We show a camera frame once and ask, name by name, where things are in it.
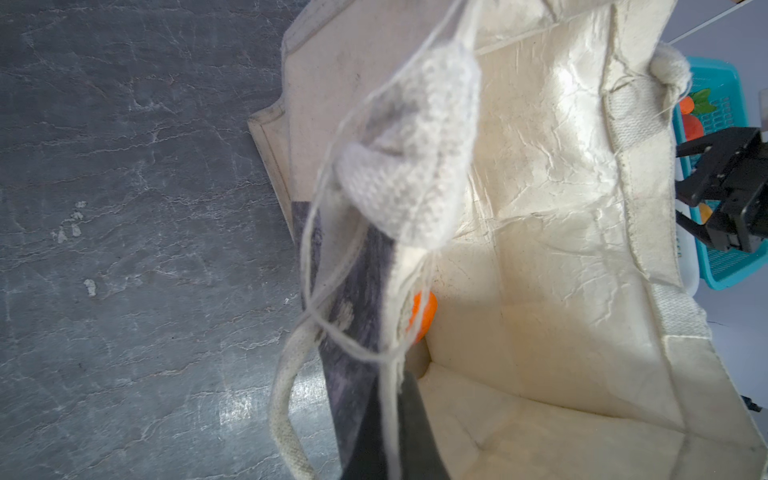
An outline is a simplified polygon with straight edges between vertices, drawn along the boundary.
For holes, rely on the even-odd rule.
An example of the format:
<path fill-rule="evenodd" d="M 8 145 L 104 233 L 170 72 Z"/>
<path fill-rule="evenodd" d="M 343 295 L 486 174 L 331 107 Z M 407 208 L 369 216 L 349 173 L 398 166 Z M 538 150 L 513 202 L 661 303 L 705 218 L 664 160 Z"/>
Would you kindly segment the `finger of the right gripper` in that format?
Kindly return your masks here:
<path fill-rule="evenodd" d="M 703 157 L 711 150 L 717 141 L 716 134 L 705 135 L 693 140 L 686 141 L 676 147 L 676 157 Z"/>
<path fill-rule="evenodd" d="M 676 211 L 677 225 L 691 234 L 696 240 L 711 249 L 716 249 L 717 244 L 713 241 L 705 225 L 698 224 L 680 211 Z"/>

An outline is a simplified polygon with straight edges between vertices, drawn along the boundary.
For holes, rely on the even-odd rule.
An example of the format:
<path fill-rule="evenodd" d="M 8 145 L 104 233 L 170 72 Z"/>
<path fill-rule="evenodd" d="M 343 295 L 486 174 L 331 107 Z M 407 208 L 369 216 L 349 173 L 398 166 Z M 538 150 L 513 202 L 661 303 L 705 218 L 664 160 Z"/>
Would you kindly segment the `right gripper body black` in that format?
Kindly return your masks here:
<path fill-rule="evenodd" d="M 767 239 L 767 144 L 756 128 L 715 133 L 701 157 L 708 174 L 703 199 L 718 205 L 704 223 L 715 250 L 755 252 Z"/>

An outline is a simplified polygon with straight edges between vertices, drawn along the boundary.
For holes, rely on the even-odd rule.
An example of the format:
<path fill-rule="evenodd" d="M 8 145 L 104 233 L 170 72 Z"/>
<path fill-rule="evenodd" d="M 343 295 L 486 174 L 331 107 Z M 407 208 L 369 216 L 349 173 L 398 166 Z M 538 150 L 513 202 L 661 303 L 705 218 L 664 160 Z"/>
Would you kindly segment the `orange fruit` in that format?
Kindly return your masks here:
<path fill-rule="evenodd" d="M 422 307 L 421 304 L 422 294 L 417 293 L 413 298 L 412 314 L 408 324 L 408 331 L 411 331 L 416 326 L 417 321 L 420 321 L 415 343 L 420 342 L 426 336 L 438 309 L 438 300 L 433 292 L 428 293 L 425 306 Z"/>

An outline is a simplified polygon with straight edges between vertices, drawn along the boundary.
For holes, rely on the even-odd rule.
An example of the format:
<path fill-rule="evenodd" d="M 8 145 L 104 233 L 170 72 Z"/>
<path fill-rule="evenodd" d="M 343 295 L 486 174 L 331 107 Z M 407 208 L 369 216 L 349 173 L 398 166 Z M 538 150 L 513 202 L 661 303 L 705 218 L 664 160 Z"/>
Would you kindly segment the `cream canvas tote bag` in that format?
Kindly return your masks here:
<path fill-rule="evenodd" d="M 671 1 L 312 1 L 252 137 L 351 479 L 762 479 L 677 260 Z M 418 343 L 413 298 L 438 309 Z"/>

